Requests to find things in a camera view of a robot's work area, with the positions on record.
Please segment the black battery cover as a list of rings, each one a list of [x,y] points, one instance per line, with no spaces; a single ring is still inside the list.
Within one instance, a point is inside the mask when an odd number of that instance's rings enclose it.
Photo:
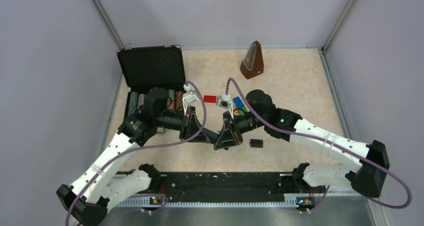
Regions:
[[[264,147],[264,141],[260,139],[251,139],[250,140],[250,147],[251,148],[263,148]]]

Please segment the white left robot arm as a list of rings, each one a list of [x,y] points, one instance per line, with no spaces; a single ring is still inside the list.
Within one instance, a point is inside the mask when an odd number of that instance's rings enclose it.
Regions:
[[[58,188],[56,194],[67,210],[65,225],[99,225],[115,206],[137,192],[158,190],[159,174],[150,165],[115,183],[111,180],[136,151],[147,149],[145,143],[157,134],[159,127],[183,129],[183,121],[190,115],[189,107],[203,101],[192,82],[186,82],[184,89],[183,114],[168,110],[166,89],[150,89],[139,111],[125,118],[94,163],[70,185]]]

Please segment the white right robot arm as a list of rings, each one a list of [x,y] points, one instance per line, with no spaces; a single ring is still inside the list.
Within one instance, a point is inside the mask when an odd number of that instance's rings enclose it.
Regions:
[[[249,111],[234,115],[230,95],[219,95],[216,105],[227,109],[216,150],[242,143],[242,134],[263,127],[273,138],[310,147],[337,160],[334,165],[304,163],[296,169],[293,185],[306,192],[316,186],[350,186],[356,192],[378,198],[390,168],[386,146],[377,140],[371,143],[339,136],[311,123],[301,115],[278,108],[270,95],[255,89],[245,97]]]

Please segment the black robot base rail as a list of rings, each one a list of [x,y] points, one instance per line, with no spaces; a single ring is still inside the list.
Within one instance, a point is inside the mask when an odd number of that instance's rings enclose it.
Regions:
[[[311,187],[294,172],[160,172],[149,189],[119,207],[286,207],[308,211],[326,186]]]

